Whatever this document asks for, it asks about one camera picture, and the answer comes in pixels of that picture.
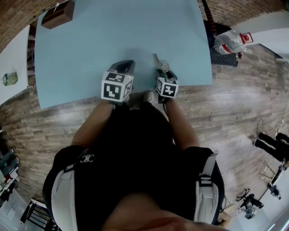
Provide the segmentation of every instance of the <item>brick wall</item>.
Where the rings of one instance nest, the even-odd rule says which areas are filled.
[[[0,52],[25,26],[59,0],[0,0]],[[201,0],[198,0],[203,17]],[[250,18],[285,10],[282,0],[207,0],[214,20],[228,26]]]
[[[197,0],[206,18],[201,0]],[[286,10],[284,0],[206,0],[214,21],[234,26],[263,14]]]

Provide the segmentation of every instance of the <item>chair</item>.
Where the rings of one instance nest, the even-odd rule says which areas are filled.
[[[34,199],[31,199],[20,219],[22,224],[27,220],[45,231],[61,231],[49,215],[45,204]]]

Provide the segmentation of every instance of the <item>wooden box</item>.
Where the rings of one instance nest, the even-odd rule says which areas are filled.
[[[41,25],[48,29],[52,29],[65,24],[66,22],[70,22],[73,18],[74,5],[75,3],[72,0],[69,0],[60,3],[56,9],[55,7],[52,7],[43,17]]]

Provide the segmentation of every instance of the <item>light blue table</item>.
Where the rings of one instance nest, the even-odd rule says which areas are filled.
[[[155,86],[153,53],[181,86],[212,84],[196,0],[76,0],[73,20],[52,30],[38,19],[35,73],[41,108],[99,97],[103,72],[136,61],[134,92]]]

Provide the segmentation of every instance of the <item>wooden floor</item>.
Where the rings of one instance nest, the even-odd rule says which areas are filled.
[[[181,87],[177,101],[202,146],[219,153],[229,201],[248,187],[259,198],[266,189],[258,174],[264,169],[262,161],[275,170],[279,163],[252,141],[259,119],[264,121],[264,130],[273,134],[284,118],[282,130],[288,131],[289,65],[276,63],[271,51],[256,45],[237,68],[212,69],[212,86]],[[90,98],[40,110],[34,87],[0,107],[3,137],[20,159],[18,191],[25,200],[41,197],[55,154],[70,144],[97,102]]]

